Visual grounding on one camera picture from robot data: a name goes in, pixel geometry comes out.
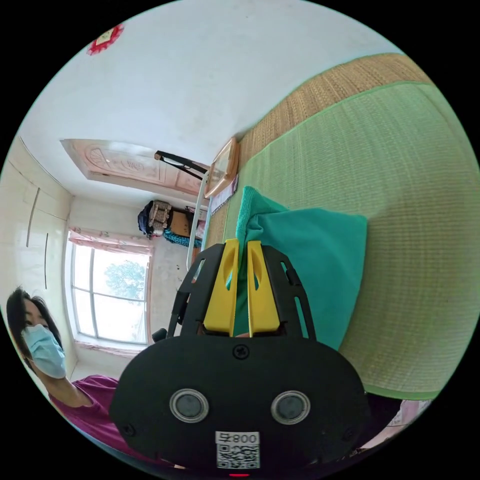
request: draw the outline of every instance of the blue surgical mask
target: blue surgical mask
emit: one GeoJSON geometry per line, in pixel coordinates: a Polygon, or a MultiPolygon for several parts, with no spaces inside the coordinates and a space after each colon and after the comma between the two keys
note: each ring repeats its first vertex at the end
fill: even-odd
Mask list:
{"type": "Polygon", "coordinates": [[[35,366],[53,379],[67,376],[65,353],[54,334],[43,325],[27,326],[22,332],[35,366]]]}

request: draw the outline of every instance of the bed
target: bed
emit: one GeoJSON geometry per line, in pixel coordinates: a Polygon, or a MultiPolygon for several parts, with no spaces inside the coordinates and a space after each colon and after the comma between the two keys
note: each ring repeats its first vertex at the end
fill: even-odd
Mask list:
{"type": "Polygon", "coordinates": [[[235,236],[246,185],[289,208],[366,216],[362,286],[339,351],[372,393],[434,398],[480,312],[480,172],[427,75],[401,54],[317,75],[241,139],[238,171],[237,193],[208,212],[202,248],[235,236]]]}

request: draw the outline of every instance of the red paper-cut decoration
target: red paper-cut decoration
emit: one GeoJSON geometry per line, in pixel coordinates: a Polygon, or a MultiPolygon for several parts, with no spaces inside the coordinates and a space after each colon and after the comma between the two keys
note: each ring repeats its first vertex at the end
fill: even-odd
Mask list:
{"type": "Polygon", "coordinates": [[[114,26],[110,30],[106,31],[103,35],[100,35],[88,48],[87,53],[89,55],[96,55],[106,50],[110,45],[113,45],[117,38],[124,31],[122,24],[114,26]]]}

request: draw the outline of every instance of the tree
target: tree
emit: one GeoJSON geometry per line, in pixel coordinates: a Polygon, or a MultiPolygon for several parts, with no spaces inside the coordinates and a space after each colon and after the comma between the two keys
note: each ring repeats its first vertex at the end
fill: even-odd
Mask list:
{"type": "Polygon", "coordinates": [[[105,269],[106,286],[118,297],[143,300],[145,294],[145,267],[131,260],[112,263],[105,269]]]}

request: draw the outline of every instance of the label sticker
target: label sticker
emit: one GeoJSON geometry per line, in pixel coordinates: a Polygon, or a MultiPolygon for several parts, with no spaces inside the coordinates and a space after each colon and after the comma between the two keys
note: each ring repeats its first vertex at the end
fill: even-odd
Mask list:
{"type": "Polygon", "coordinates": [[[257,431],[216,431],[219,469],[259,469],[260,434],[257,431]]]}

